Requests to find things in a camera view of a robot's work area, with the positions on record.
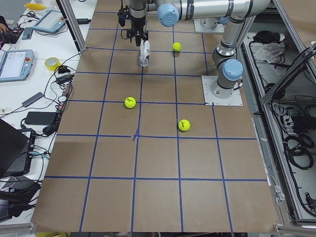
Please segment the black monitor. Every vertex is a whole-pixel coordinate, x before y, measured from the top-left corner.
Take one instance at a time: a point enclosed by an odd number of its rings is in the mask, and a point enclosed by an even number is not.
[[[30,139],[0,119],[0,177],[20,157],[27,157]]]

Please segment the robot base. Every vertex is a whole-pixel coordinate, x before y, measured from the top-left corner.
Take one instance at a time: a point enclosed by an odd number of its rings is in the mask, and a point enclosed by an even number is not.
[[[201,19],[194,19],[194,28],[196,33],[209,33],[209,34],[218,34],[222,35],[224,33],[223,24],[217,24],[215,28],[205,28],[200,24]]]
[[[211,92],[211,85],[217,80],[216,76],[202,76],[204,101],[206,105],[243,106],[239,90],[235,90],[228,99],[220,99]]]

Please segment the white bottle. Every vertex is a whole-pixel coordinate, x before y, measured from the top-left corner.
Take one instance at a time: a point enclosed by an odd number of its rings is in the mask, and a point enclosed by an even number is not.
[[[141,41],[139,51],[139,65],[142,67],[149,66],[150,43],[148,40]]]

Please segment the plastic bag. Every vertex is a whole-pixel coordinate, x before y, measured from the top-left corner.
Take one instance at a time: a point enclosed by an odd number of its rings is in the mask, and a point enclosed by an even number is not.
[[[280,43],[269,43],[263,45],[254,53],[256,60],[267,61],[268,63],[276,63],[280,60],[280,55],[285,51],[284,45]]]

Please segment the black sleeve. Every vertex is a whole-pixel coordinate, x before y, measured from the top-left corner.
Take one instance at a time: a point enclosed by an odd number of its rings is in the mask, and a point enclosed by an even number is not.
[[[5,18],[3,16],[0,16],[0,23],[4,24],[5,26],[8,27],[8,25],[5,22]]]

